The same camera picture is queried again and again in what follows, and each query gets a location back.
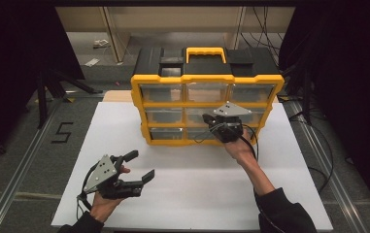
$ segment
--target yellow storage organizer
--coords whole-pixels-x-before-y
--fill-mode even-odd
[[[202,115],[229,101],[252,111],[240,119],[259,137],[284,79],[266,48],[144,48],[131,84],[148,144],[219,145]]]

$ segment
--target black tripod leg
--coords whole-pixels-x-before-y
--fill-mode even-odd
[[[97,94],[97,93],[103,93],[103,90],[96,90],[84,83],[81,83],[63,73],[61,73],[60,71],[56,71],[56,70],[52,70],[52,73],[57,75],[58,77],[60,77],[61,79],[63,79],[64,81],[84,90],[85,92],[89,93],[89,94]]]

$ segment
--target black sleeve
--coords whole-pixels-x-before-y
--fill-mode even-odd
[[[262,233],[317,232],[309,214],[299,203],[290,203],[282,188],[263,196],[254,196],[260,209],[259,224]]]
[[[84,212],[73,226],[64,225],[57,233],[100,233],[104,225],[104,223],[94,219],[89,212]]]

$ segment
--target person's arm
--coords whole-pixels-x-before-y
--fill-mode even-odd
[[[129,173],[130,169],[121,166],[122,173]],[[115,208],[124,199],[105,199],[99,192],[94,193],[91,211],[84,212],[81,218],[73,225],[63,225],[57,233],[95,233],[100,232],[105,221],[112,214]]]
[[[243,137],[249,139],[246,129]],[[260,209],[261,232],[317,232],[305,209],[299,203],[290,203],[282,188],[275,189],[258,165],[251,148],[244,141],[239,139],[236,142],[224,144],[224,147],[242,166],[252,182],[256,204]]]

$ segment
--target tape mark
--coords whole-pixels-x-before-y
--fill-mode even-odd
[[[63,143],[67,143],[67,140],[69,140],[69,137],[72,133],[71,132],[61,132],[61,127],[64,124],[73,124],[73,122],[61,122],[56,131],[56,135],[66,135],[66,139],[62,141],[51,141],[52,144],[63,144]]]

